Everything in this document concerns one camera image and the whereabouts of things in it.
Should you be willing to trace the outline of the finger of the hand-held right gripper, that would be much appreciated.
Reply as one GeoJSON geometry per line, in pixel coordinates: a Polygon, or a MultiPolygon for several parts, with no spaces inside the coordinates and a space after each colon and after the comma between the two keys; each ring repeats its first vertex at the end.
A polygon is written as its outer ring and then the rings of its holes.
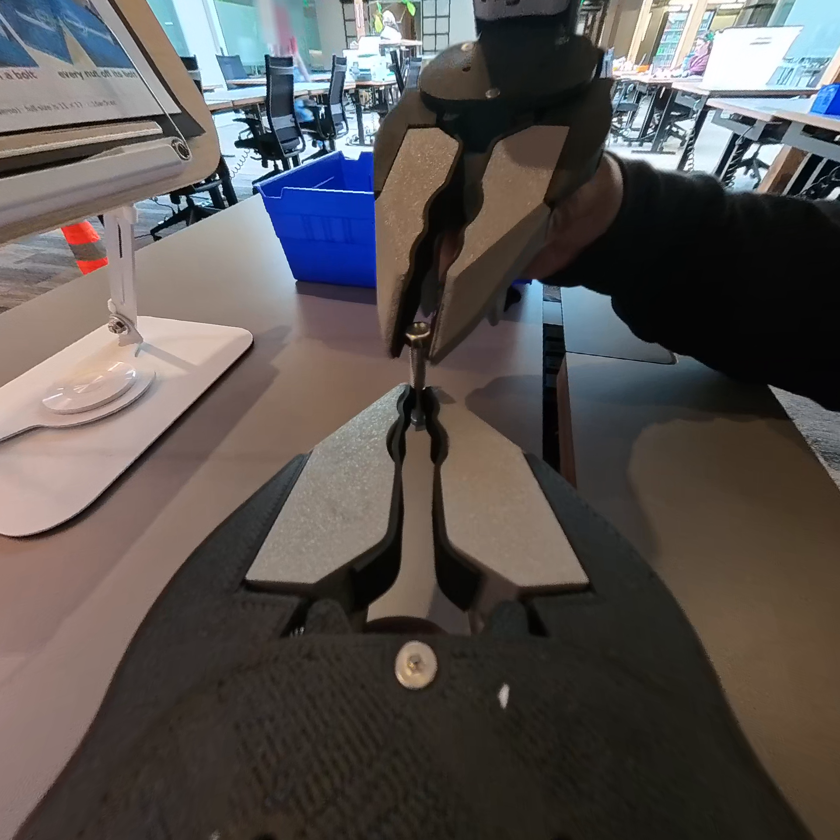
{"type": "Polygon", "coordinates": [[[478,213],[443,281],[430,362],[443,361],[482,320],[498,320],[507,289],[546,233],[545,197],[568,133],[565,126],[533,125],[494,145],[479,184],[478,213]]]}
{"type": "Polygon", "coordinates": [[[376,307],[385,351],[403,352],[434,263],[433,206],[450,184],[459,142],[439,128],[411,128],[374,200],[376,307]]]}

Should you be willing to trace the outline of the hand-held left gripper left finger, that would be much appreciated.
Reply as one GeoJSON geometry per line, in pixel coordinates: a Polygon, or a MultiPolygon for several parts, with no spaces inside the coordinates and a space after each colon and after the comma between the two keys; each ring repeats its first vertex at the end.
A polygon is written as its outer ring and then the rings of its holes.
{"type": "Polygon", "coordinates": [[[257,593],[331,600],[352,624],[401,569],[408,384],[392,388],[316,445],[245,576],[257,593]]]}

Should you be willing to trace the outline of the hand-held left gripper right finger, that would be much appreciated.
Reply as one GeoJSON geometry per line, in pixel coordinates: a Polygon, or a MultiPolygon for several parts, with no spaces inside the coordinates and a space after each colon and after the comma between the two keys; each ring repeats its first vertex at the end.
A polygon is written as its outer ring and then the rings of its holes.
{"type": "Polygon", "coordinates": [[[524,452],[441,388],[422,396],[434,464],[434,568],[479,633],[504,602],[580,594],[590,579],[524,452]]]}

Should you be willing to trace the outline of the silver bolt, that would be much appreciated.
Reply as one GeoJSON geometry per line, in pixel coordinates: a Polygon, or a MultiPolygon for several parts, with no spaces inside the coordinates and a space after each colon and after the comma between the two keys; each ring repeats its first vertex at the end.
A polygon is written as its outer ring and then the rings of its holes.
{"type": "Polygon", "coordinates": [[[411,425],[416,430],[425,429],[424,390],[426,386],[428,336],[416,335],[408,342],[409,361],[411,365],[410,386],[413,392],[411,410],[411,425]]]}

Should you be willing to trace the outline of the person's right forearm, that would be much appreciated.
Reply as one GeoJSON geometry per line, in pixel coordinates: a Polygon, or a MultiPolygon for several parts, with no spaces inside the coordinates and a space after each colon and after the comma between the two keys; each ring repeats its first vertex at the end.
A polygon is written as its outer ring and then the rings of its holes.
{"type": "Polygon", "coordinates": [[[838,202],[615,158],[616,220],[546,281],[608,296],[643,341],[838,412],[838,202]]]}

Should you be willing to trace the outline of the person's right hand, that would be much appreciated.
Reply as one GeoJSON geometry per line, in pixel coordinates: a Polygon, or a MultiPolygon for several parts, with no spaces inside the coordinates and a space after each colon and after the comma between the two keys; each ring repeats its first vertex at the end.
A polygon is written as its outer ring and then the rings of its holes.
{"type": "Polygon", "coordinates": [[[623,172],[605,153],[592,178],[551,212],[545,240],[521,276],[546,280],[569,268],[616,220],[623,202],[623,172]]]}

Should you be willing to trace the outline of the blue plastic bin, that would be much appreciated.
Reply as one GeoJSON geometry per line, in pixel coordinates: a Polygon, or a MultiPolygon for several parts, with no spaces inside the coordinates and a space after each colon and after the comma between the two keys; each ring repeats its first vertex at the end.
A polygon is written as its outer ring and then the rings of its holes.
{"type": "Polygon", "coordinates": [[[374,155],[341,151],[254,184],[296,280],[375,288],[374,155]]]}

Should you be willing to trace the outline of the group of black office chairs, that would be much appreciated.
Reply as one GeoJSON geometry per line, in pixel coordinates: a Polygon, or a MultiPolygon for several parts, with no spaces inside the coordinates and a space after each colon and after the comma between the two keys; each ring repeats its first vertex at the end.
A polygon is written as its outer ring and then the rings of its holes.
{"type": "Polygon", "coordinates": [[[383,80],[356,79],[345,57],[334,56],[329,83],[318,90],[319,99],[309,101],[295,93],[297,83],[293,69],[286,58],[266,58],[266,94],[261,101],[239,98],[231,101],[232,109],[242,111],[239,119],[247,129],[235,142],[236,148],[247,154],[256,154],[261,164],[272,170],[254,180],[253,193],[258,184],[282,172],[301,166],[305,161],[336,151],[337,140],[352,129],[352,121],[345,108],[345,95],[350,94],[356,118],[358,144],[364,144],[362,95],[380,92],[381,107],[378,113],[385,116],[391,106],[388,91],[398,88],[403,79],[400,71],[383,80]],[[308,142],[315,152],[303,160],[308,142]]]}

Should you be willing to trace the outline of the grey desk hatch cover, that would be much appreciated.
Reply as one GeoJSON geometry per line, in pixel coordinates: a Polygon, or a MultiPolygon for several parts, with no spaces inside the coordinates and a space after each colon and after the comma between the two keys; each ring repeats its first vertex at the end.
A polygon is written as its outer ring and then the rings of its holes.
{"type": "Polygon", "coordinates": [[[561,290],[565,349],[602,358],[675,364],[676,356],[639,339],[615,313],[612,300],[583,287],[561,290]]]}

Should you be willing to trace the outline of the white desk stand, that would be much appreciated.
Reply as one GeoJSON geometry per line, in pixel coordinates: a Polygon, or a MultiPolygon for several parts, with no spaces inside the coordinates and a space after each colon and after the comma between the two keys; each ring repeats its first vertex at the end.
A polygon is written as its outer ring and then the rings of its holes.
{"type": "Polygon", "coordinates": [[[2,386],[2,535],[86,510],[250,349],[246,329],[139,313],[133,203],[104,214],[105,324],[2,386]]]}

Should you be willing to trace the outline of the white display panel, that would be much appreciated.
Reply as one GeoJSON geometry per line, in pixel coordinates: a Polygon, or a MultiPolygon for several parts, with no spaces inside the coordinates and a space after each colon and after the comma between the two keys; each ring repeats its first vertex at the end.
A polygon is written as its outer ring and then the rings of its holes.
{"type": "Polygon", "coordinates": [[[700,81],[709,90],[754,90],[773,73],[803,27],[745,27],[718,31],[700,81]]]}

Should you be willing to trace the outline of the brown office desk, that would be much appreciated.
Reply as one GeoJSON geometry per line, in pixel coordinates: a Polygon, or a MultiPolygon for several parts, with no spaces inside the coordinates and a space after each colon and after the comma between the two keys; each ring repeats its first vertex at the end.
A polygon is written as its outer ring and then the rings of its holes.
{"type": "Polygon", "coordinates": [[[671,84],[668,103],[696,104],[697,120],[677,168],[692,168],[690,153],[708,117],[729,132],[715,177],[732,187],[751,171],[762,193],[838,196],[839,119],[810,113],[820,88],[709,90],[687,80],[671,84]]]}

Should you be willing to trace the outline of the orange traffic cone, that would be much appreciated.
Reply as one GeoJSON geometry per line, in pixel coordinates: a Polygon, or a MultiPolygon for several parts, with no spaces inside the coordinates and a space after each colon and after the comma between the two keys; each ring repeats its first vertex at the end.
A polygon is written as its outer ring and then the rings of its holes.
{"type": "Polygon", "coordinates": [[[82,275],[88,275],[109,263],[107,250],[95,227],[80,221],[60,228],[82,275]]]}

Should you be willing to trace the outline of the printed instruction sheet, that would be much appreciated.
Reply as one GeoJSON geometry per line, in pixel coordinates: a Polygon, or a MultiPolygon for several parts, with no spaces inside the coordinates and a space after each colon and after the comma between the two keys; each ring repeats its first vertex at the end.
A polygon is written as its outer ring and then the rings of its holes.
{"type": "Polygon", "coordinates": [[[110,2],[1,2],[1,133],[181,113],[110,2]]]}

